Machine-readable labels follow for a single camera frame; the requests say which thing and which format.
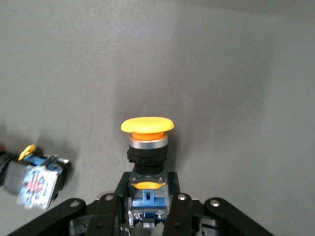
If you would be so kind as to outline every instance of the gray surface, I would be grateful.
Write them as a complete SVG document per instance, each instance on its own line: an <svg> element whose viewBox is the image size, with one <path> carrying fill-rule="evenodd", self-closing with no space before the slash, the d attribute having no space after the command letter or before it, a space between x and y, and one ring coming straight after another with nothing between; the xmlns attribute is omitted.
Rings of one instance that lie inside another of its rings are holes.
<svg viewBox="0 0 315 236"><path fill-rule="evenodd" d="M1 1L0 143L74 163L56 203L115 189L120 124L174 120L183 190L314 235L314 1ZM0 235L40 214L0 190Z"/></svg>

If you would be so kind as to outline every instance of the yellow button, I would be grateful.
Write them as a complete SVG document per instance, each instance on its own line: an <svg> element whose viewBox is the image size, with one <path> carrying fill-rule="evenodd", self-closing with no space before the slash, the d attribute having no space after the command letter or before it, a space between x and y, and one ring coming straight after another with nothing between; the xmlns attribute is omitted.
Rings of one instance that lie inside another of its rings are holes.
<svg viewBox="0 0 315 236"><path fill-rule="evenodd" d="M174 123L163 117L138 117L125 120L121 130L132 133L136 140L157 140L164 136L165 131L174 128Z"/></svg>

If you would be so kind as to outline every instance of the silver metal ring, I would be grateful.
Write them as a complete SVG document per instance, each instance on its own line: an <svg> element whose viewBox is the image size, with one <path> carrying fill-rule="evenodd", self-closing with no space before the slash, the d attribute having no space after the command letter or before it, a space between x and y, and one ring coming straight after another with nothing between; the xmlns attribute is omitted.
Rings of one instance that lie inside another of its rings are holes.
<svg viewBox="0 0 315 236"><path fill-rule="evenodd" d="M156 149L164 147L168 144L168 137L164 134L162 139L152 140L152 141L139 141L134 140L132 136L130 137L130 146L136 149Z"/></svg>

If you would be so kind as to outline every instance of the gray wall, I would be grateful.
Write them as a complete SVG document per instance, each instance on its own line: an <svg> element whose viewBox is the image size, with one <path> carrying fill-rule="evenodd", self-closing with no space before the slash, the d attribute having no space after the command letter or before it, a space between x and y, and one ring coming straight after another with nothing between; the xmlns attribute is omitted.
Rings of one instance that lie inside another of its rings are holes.
<svg viewBox="0 0 315 236"><path fill-rule="evenodd" d="M315 231L314 1L0 2L0 143L74 171L54 206L115 189L120 124L164 116L170 169L278 236ZM0 190L0 235L39 210Z"/></svg>

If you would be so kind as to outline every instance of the label sticker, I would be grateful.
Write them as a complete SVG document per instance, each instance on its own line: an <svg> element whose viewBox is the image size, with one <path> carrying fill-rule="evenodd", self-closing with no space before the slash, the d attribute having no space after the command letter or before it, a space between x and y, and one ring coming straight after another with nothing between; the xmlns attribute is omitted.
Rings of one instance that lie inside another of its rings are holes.
<svg viewBox="0 0 315 236"><path fill-rule="evenodd" d="M58 173L44 166L27 166L17 204L25 208L47 209L56 185Z"/></svg>

